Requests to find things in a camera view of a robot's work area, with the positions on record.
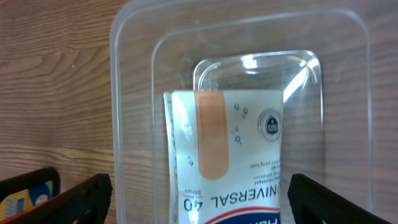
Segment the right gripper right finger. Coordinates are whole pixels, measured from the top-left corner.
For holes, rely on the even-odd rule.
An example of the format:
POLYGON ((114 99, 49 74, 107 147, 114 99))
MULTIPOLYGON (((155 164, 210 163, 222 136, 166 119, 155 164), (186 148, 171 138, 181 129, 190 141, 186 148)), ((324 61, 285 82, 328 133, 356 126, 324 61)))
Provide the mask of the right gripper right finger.
POLYGON ((296 224, 391 224, 303 174, 292 175, 287 196, 296 224))

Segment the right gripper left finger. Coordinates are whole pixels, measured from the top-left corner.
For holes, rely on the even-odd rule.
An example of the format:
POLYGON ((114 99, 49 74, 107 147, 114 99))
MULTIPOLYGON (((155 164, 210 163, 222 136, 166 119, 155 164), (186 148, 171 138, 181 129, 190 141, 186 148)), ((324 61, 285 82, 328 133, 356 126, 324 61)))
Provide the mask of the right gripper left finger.
POLYGON ((2 224, 104 224, 113 186, 108 174, 99 173, 2 224))

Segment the blue yellow VapoDrops box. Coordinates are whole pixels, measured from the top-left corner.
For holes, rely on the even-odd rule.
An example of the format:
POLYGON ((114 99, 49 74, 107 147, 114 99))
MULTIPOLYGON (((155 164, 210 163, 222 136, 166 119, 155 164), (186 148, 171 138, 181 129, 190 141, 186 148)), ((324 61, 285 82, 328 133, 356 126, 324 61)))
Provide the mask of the blue yellow VapoDrops box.
POLYGON ((1 200, 1 221, 12 218, 36 205, 46 202, 53 196, 53 182, 47 181, 7 195, 1 200))

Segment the white blue plaster box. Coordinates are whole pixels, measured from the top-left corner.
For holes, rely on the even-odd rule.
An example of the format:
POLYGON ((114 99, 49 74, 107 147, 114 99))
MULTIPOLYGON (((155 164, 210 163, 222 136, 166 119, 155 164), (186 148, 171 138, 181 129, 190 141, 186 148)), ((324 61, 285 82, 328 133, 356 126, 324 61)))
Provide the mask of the white blue plaster box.
POLYGON ((280 90, 164 93, 169 222, 279 224, 280 90))

